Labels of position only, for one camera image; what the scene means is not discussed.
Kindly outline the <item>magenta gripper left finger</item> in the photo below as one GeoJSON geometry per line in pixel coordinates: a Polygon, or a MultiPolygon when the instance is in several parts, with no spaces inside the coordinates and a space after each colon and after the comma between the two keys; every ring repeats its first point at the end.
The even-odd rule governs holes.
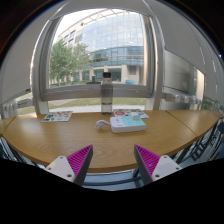
{"type": "Polygon", "coordinates": [[[93,146],[88,145],[68,157],[59,156],[45,170],[82,186],[93,156],[93,146]]]}

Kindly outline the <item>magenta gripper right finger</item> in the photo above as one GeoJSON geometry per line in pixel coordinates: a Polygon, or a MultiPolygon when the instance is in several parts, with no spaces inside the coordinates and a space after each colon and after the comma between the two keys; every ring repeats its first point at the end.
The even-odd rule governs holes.
{"type": "Polygon", "coordinates": [[[145,185],[181,170],[181,167],[168,155],[159,156],[137,144],[134,156],[145,185]]]}

